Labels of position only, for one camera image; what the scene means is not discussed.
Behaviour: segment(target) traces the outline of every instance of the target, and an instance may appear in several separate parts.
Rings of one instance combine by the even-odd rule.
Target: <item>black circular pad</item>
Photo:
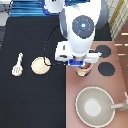
[[[101,62],[98,66],[98,70],[103,76],[112,76],[115,72],[114,66],[109,62]]]
[[[111,54],[111,49],[106,45],[97,46],[95,51],[102,53],[101,57],[103,58],[106,58]]]

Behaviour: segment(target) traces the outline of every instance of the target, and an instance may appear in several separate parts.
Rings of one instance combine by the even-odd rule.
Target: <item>black mat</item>
[[[111,49],[106,45],[99,45],[96,47],[96,52],[102,53],[101,57],[106,58],[111,55]]]
[[[31,70],[43,56],[44,43],[58,17],[9,18],[0,51],[0,128],[66,128],[66,67],[51,67],[45,75]],[[55,49],[64,40],[59,28],[51,36],[46,57],[55,63]],[[23,74],[14,77],[12,67],[24,54]]]
[[[103,76],[112,76],[115,72],[114,66],[109,62],[101,62],[98,66],[98,70]]]

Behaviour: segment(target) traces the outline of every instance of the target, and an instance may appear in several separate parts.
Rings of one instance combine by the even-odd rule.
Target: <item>small round plate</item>
[[[47,65],[50,65],[50,60],[48,58],[45,57],[45,62]],[[36,58],[31,65],[31,68],[33,70],[34,73],[36,74],[45,74],[49,71],[50,66],[47,66],[44,63],[44,57],[38,57]]]
[[[79,118],[91,127],[105,127],[114,118],[112,97],[99,87],[87,87],[76,98],[76,112]]]

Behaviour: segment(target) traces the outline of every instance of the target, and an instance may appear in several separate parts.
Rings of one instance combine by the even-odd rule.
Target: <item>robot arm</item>
[[[70,66],[96,63],[101,53],[89,53],[101,13],[102,0],[65,6],[59,15],[60,30],[67,41],[59,42],[55,60],[68,61]]]

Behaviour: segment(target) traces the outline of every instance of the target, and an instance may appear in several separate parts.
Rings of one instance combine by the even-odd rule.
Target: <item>cable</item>
[[[48,41],[49,41],[49,38],[50,38],[51,35],[53,34],[53,32],[54,32],[54,31],[56,30],[56,28],[58,28],[58,27],[59,27],[59,25],[57,25],[57,26],[52,30],[52,32],[50,33],[49,37],[47,38],[46,43],[45,43],[45,46],[44,46],[44,57],[43,57],[43,58],[44,58],[44,63],[45,63],[46,66],[55,66],[55,65],[60,65],[60,64],[65,65],[64,62],[48,65],[48,64],[46,64],[46,61],[45,61],[45,51],[46,51],[47,43],[48,43]]]
[[[0,3],[4,6],[4,11],[7,11],[5,4],[3,4],[3,2],[1,2],[1,1],[0,1]]]
[[[8,15],[9,15],[9,11],[11,10],[11,3],[13,2],[13,0],[11,0],[11,2],[9,3],[9,9],[6,9],[6,6],[5,6],[5,4],[3,4],[1,1],[0,1],[0,3],[4,6],[4,8],[5,8],[5,10],[3,10],[3,11],[1,11],[1,12],[7,12],[8,13]]]
[[[13,0],[11,0],[10,4],[9,4],[9,6],[8,6],[8,8],[9,8],[9,9],[8,9],[8,12],[7,12],[7,13],[8,13],[8,15],[9,15],[9,11],[11,10],[11,8],[10,8],[10,7],[11,7],[12,2],[13,2]]]

